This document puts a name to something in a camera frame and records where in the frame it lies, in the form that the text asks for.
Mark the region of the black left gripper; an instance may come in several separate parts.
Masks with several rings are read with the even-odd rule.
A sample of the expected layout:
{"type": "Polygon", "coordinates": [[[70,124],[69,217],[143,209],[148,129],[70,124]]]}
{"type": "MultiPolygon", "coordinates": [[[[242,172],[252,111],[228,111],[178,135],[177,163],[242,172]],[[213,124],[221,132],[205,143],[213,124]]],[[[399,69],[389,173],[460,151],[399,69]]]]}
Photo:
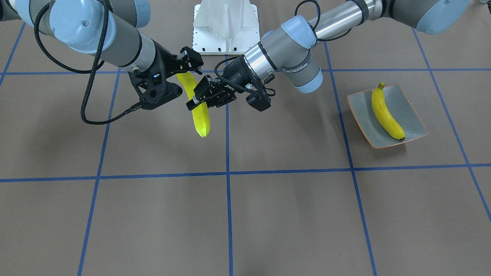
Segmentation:
{"type": "Polygon", "coordinates": [[[205,103],[208,108],[219,108],[235,101],[237,99],[237,91],[228,83],[233,83],[243,88],[246,88],[248,84],[252,84],[257,91],[265,92],[259,77],[250,68],[244,56],[237,56],[226,65],[223,69],[221,80],[205,75],[193,89],[194,96],[186,103],[188,110],[192,111],[202,103],[205,103]]]}

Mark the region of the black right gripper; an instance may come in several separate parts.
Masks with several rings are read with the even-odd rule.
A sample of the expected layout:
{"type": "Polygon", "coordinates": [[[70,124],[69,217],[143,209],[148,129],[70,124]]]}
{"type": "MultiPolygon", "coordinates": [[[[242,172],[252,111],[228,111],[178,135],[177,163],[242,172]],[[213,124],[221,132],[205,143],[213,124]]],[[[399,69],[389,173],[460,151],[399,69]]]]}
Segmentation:
{"type": "Polygon", "coordinates": [[[181,92],[179,85],[167,80],[174,73],[195,72],[203,75],[201,67],[204,65],[199,52],[184,46],[179,55],[172,54],[168,49],[154,41],[156,55],[148,69],[148,92],[181,92]]]}

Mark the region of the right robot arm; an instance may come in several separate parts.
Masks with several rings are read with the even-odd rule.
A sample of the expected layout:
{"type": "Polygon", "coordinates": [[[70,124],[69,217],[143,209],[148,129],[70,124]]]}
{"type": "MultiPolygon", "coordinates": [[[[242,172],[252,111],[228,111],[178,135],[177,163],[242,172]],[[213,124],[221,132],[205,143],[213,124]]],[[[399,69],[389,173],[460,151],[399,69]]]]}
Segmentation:
{"type": "Polygon", "coordinates": [[[106,32],[100,59],[128,71],[142,84],[161,84],[170,76],[201,73],[203,59],[189,47],[170,53],[140,32],[150,21],[147,0],[2,0],[1,20],[23,20],[79,53],[95,56],[106,32]]]}

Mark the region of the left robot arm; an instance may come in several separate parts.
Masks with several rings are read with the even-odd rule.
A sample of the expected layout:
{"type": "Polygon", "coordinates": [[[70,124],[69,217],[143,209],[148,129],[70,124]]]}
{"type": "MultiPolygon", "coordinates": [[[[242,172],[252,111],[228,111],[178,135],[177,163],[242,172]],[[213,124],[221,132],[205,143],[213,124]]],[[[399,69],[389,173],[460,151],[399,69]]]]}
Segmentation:
{"type": "Polygon", "coordinates": [[[346,0],[317,17],[293,18],[266,33],[258,43],[235,58],[228,58],[223,73],[205,76],[186,103],[189,110],[201,104],[221,107],[247,93],[247,103],[262,112],[271,106],[273,89],[265,87],[281,70],[302,93],[318,89],[323,81],[312,49],[318,42],[343,37],[366,21],[391,18],[417,31],[437,34],[449,28],[463,14],[468,0],[346,0]]]}

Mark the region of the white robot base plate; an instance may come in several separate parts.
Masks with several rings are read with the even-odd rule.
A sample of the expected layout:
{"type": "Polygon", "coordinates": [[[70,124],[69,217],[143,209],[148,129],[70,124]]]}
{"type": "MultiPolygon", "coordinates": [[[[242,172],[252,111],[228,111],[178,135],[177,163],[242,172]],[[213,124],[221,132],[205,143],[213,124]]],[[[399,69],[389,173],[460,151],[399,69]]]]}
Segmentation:
{"type": "Polygon", "coordinates": [[[244,54],[260,40],[249,0],[202,0],[194,6],[192,48],[203,55],[244,54]]]}

